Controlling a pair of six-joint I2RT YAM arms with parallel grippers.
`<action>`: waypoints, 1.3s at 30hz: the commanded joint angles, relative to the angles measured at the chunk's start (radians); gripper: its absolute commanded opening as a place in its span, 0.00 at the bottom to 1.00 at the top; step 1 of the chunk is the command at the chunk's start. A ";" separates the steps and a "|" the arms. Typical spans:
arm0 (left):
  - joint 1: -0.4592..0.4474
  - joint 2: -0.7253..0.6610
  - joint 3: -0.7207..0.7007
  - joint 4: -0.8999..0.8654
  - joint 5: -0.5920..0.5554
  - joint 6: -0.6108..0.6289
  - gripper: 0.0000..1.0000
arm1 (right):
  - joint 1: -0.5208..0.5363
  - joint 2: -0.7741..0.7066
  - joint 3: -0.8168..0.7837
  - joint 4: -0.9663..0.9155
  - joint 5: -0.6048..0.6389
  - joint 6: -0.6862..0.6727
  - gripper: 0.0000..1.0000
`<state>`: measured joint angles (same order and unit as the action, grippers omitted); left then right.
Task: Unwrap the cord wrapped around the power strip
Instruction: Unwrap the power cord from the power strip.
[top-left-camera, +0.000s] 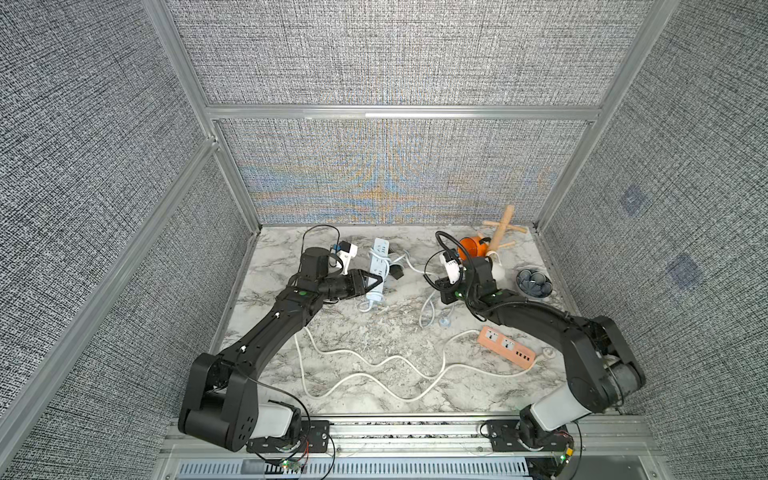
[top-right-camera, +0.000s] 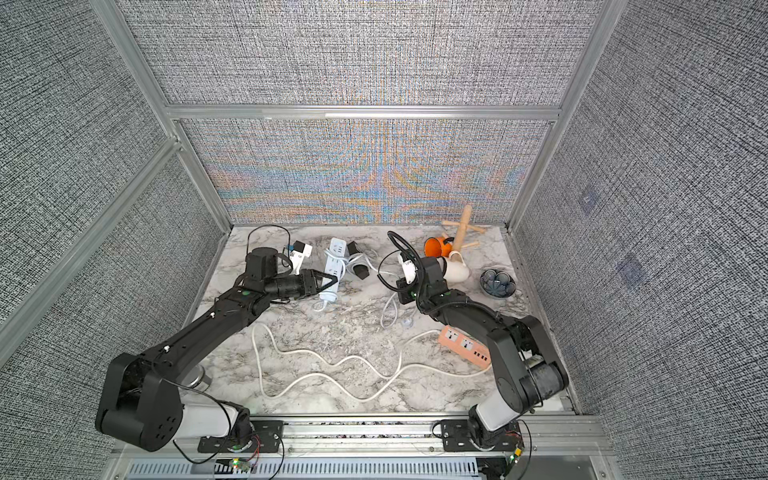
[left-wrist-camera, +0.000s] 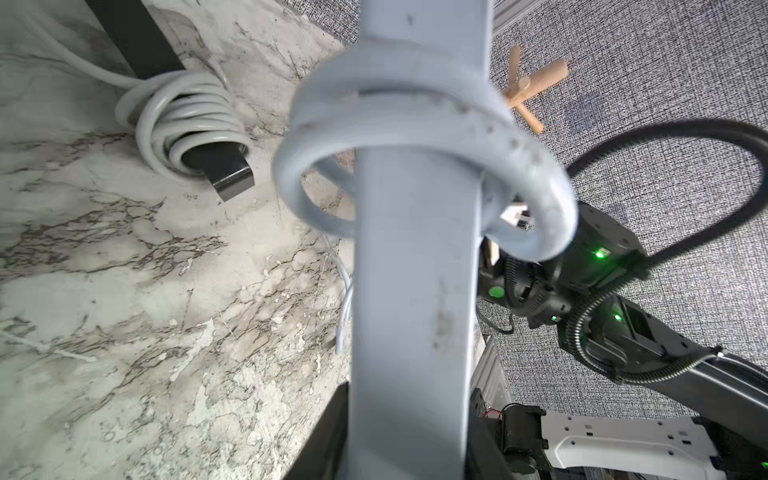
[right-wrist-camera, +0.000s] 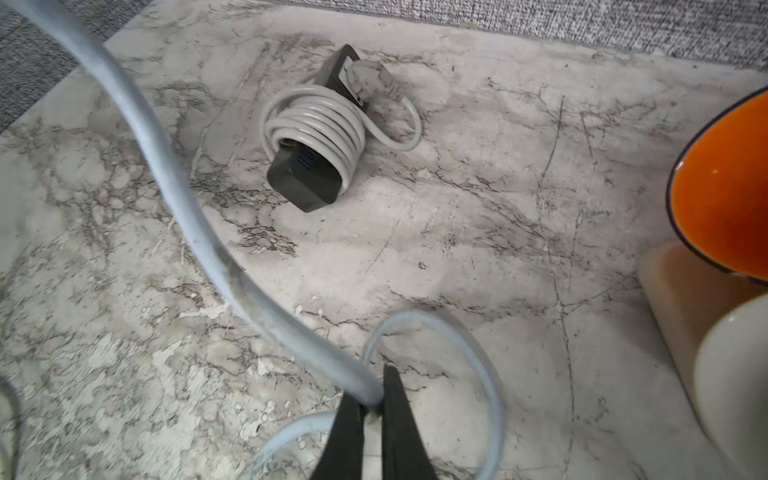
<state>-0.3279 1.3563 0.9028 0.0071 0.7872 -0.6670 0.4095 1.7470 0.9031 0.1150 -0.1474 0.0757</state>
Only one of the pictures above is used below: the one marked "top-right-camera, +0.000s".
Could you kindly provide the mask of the pink power strip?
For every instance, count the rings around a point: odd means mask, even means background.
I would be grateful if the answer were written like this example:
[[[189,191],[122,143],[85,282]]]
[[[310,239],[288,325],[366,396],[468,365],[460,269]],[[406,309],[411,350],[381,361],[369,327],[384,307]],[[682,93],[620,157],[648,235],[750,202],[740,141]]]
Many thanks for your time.
[[[459,329],[444,326],[439,334],[438,343],[482,369],[491,365],[489,349]]]

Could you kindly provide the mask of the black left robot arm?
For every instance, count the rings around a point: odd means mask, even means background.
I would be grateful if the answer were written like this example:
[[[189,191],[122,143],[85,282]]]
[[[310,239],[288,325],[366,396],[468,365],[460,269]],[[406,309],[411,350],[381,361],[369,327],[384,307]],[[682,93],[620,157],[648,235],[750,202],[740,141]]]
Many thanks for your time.
[[[284,254],[258,247],[234,285],[213,306],[169,339],[134,355],[122,353],[107,368],[95,417],[98,432],[154,452],[181,438],[212,437],[245,447],[253,436],[249,410],[210,397],[182,401],[184,379],[221,343],[253,324],[279,301],[318,295],[338,284],[337,274],[313,269],[280,272]]]

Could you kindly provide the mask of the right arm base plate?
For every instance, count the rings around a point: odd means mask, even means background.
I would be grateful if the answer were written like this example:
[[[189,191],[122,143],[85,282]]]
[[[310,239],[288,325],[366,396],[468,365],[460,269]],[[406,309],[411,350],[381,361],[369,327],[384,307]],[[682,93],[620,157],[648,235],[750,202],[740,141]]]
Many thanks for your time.
[[[499,430],[487,431],[471,419],[442,419],[433,428],[446,452],[514,452],[524,448],[524,439],[517,423]]]

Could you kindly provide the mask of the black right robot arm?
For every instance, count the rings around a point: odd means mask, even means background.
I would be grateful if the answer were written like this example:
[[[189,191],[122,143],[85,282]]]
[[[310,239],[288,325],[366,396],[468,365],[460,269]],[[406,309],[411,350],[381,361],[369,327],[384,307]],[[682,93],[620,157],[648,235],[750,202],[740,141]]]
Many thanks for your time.
[[[490,354],[495,391],[468,413],[469,435],[486,448],[509,424],[565,390],[566,368],[543,323],[528,315],[505,315],[448,286],[443,263],[434,257],[402,260],[395,291],[402,304],[484,345]]]

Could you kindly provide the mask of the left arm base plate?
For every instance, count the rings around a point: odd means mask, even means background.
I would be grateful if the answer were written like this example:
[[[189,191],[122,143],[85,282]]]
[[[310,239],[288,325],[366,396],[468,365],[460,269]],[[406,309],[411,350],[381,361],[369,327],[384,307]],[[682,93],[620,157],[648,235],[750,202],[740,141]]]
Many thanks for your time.
[[[226,438],[202,437],[198,453],[278,453],[284,431],[281,420],[256,420],[250,430]]]

